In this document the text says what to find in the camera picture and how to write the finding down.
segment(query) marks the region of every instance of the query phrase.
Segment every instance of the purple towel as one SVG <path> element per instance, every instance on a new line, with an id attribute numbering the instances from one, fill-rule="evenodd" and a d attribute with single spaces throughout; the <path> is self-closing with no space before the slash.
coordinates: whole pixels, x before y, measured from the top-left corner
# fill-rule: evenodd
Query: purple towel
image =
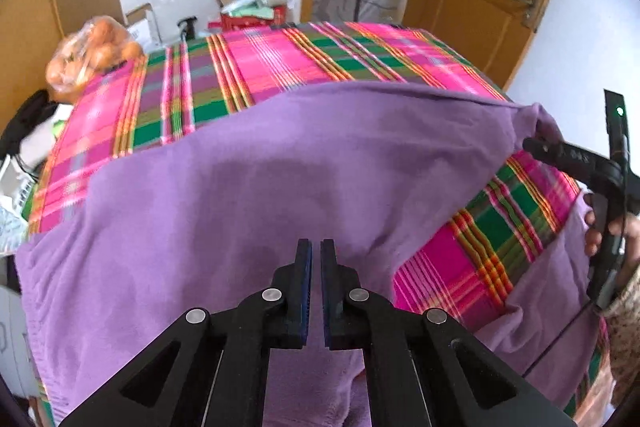
<path id="1" fill-rule="evenodd" d="M 274 269 L 292 261 L 300 237 L 316 247 L 334 238 L 338 261 L 390 297 L 398 267 L 536 128 L 559 137 L 539 105 L 423 85 L 325 84 L 109 163 L 91 179 L 77 215 L 16 255 L 33 354 L 57 418 L 186 309 L 228 309 L 266 287 Z M 566 234 L 581 250 L 582 231 Z M 553 257 L 566 258 L 567 249 Z M 541 335 L 564 325 L 580 299 L 575 282 L 586 259 L 547 265 L 538 283 L 557 303 L 548 321 L 538 322 L 546 299 L 521 295 L 522 312 L 485 342 L 507 351 L 519 339 L 543 344 Z M 272 352 L 265 425 L 366 425 L 366 399 L 353 384 L 362 355 L 323 347 L 318 263 L 314 273 L 308 346 Z M 550 355 L 558 375 L 574 372 L 553 392 L 575 390 L 581 372 L 574 370 L 587 366 L 596 332 L 596 321 L 576 324 L 579 349 L 561 343 Z M 532 351 L 518 350 L 510 362 L 522 367 Z"/>

